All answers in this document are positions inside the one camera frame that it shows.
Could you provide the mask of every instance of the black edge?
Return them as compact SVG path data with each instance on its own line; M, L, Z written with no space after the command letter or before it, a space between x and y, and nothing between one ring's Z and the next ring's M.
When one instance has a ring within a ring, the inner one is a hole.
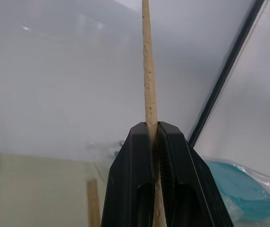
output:
M253 26L253 23L258 15L261 7L262 7L264 1L265 0L256 0L255 1L255 3L253 4L253 6L252 6L244 24L243 24L243 27L239 33L239 36L237 37L237 39L234 43L234 46L231 49L230 54L226 60L226 63L221 71L219 79L217 80L217 82L214 86L214 89L213 89L213 91L212 91L203 111L202 111L202 114L198 120L198 123L197 123L197 125L196 125L194 131L192 132L191 137L188 141L188 143L192 147L194 147L194 145L195 145L195 143L196 143L196 141L197 141L204 125L205 125L205 122L209 117L209 114L210 114L210 112L211 112L220 92L221 92L221 89L222 89L222 87L223 87L223 85L224 85L224 83L225 83L225 81L230 73L230 70L231 70L247 36L248 36L250 29Z

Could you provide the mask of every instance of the wooden dowel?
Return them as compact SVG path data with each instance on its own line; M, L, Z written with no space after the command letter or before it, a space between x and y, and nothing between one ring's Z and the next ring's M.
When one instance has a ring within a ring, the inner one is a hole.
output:
M162 188L157 156L157 102L155 90L154 61L150 32L150 18L148 0L142 0L142 29L143 29L143 68L144 68L144 98L145 121L152 145L154 168L156 174L155 205L153 227L165 227L165 213Z
M100 227L100 208L96 179L87 182L87 198L89 227Z

